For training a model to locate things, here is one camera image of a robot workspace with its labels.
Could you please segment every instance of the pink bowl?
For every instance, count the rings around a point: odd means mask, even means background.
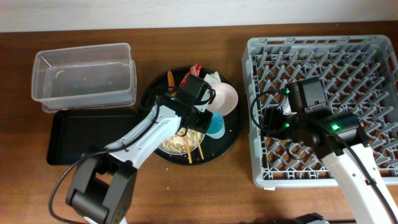
[[[227,83],[217,83],[211,87],[216,91],[216,97],[207,109],[218,111],[222,116],[228,115],[238,104],[238,93]]]

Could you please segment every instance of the black rectangular tray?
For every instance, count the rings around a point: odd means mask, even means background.
[[[63,110],[54,115],[47,162],[69,165],[94,146],[103,148],[138,122],[134,110]]]

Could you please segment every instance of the black round tray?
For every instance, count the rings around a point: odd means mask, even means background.
[[[184,78],[185,74],[189,72],[190,67],[183,67],[183,68],[176,68],[171,70],[174,76],[174,82],[176,85],[179,85],[182,79]],[[207,73],[214,73],[209,69],[202,68],[200,70],[200,78],[204,78]],[[232,84],[225,79],[224,77],[220,76],[222,82]],[[168,82],[167,82],[167,72],[163,75],[156,78],[146,89],[144,92],[144,96],[141,98],[140,105],[140,114],[141,119],[144,119],[148,111],[145,111],[144,108],[148,108],[154,104],[155,95],[163,95],[168,90]],[[203,164],[206,162],[210,162],[213,159],[216,159],[222,156],[237,140],[239,134],[242,130],[243,126],[243,113],[242,113],[242,106],[240,99],[238,104],[236,105],[235,109],[227,116],[224,116],[224,123],[225,123],[225,134],[220,139],[212,139],[208,136],[205,136],[204,140],[201,143],[201,148],[203,152],[203,157],[205,159],[201,159],[200,152],[198,148],[195,148],[191,152],[192,156],[192,164],[189,164],[188,155],[171,155],[164,151],[161,151],[159,148],[155,150],[155,153],[160,156],[161,158],[181,165],[198,165]]]

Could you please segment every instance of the brown utensil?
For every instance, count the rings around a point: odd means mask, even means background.
[[[169,90],[172,90],[175,88],[174,76],[173,76],[172,71],[167,72],[167,82],[169,83]]]
[[[191,149],[190,149],[190,146],[189,146],[189,138],[188,138],[188,136],[185,136],[185,141],[187,142],[187,153],[188,153],[188,160],[189,160],[189,163],[191,164],[192,163],[192,158],[191,158]]]
[[[193,133],[194,133],[194,135],[195,135],[195,137],[196,137],[196,139],[197,139],[197,142],[198,142],[198,148],[199,148],[199,152],[200,152],[201,159],[205,159],[205,158],[203,157],[203,152],[201,151],[201,146],[200,146],[200,141],[199,141],[198,133],[197,133],[196,131],[193,131]]]

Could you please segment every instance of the wooden table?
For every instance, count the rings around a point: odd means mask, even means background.
[[[56,223],[47,201],[66,169],[46,162],[53,114],[30,97],[40,50],[127,42],[137,67],[138,99],[161,73],[201,63],[219,71],[244,95],[241,57],[251,37],[384,34],[398,47],[398,22],[294,24],[181,29],[84,30],[0,34],[0,222]],[[265,191],[252,182],[248,111],[241,137],[222,157],[202,166],[179,166],[156,155],[140,168],[129,223],[251,223],[317,212],[351,220],[338,187]],[[59,215],[83,221],[66,206],[71,176],[55,197]],[[398,199],[398,186],[389,187]]]

